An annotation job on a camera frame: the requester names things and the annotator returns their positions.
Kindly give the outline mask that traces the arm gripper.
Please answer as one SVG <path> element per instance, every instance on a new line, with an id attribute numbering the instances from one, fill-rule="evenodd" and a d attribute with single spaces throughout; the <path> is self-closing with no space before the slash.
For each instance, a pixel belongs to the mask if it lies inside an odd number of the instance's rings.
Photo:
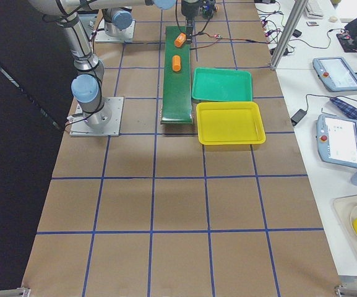
<path id="1" fill-rule="evenodd" d="M 182 0 L 181 13 L 187 19 L 193 19 L 199 15 L 199 9 L 202 5 L 201 0 Z"/>

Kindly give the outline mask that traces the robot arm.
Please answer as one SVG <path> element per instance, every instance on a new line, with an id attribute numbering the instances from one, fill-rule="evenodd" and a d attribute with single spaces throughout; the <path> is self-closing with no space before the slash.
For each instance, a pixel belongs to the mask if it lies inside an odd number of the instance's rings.
<path id="1" fill-rule="evenodd" d="M 74 67 L 78 77 L 71 83 L 73 96 L 82 109 L 82 119 L 73 121 L 74 126 L 84 122 L 91 132 L 101 132 L 111 122 L 113 111 L 107 99 L 101 94 L 104 65 L 90 46 L 84 26 L 80 23 L 78 11 L 106 11 L 112 26 L 126 29 L 132 23 L 127 8 L 133 6 L 153 6 L 161 10 L 171 9 L 173 1 L 30 1 L 43 14 L 45 22 L 54 22 L 63 29 L 70 51 L 74 57 Z"/>
<path id="2" fill-rule="evenodd" d="M 209 21 L 217 11 L 216 1 L 181 1 L 181 14 L 185 17 L 185 33 L 187 37 L 192 37 L 194 30 L 195 18 L 201 15 Z M 112 27 L 118 30 L 125 30 L 132 24 L 132 8 L 119 7 L 112 9 L 102 9 L 105 21 L 105 28 L 109 30 Z"/>

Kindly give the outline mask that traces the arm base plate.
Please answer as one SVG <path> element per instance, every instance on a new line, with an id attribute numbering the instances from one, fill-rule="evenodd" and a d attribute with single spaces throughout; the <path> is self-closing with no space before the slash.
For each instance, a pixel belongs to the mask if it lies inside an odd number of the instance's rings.
<path id="1" fill-rule="evenodd" d="M 114 25 L 112 25 L 107 31 L 105 28 L 105 21 L 102 20 L 98 26 L 98 31 L 95 36 L 96 43 L 132 43 L 134 37 L 134 27 L 135 19 L 132 20 L 131 25 L 124 29 L 120 30 Z"/>
<path id="2" fill-rule="evenodd" d="M 79 103 L 75 113 L 68 116 L 69 135 L 72 137 L 104 137 L 119 135 L 123 114 L 123 97 L 103 97 L 104 107 L 101 111 L 86 118 Z"/>

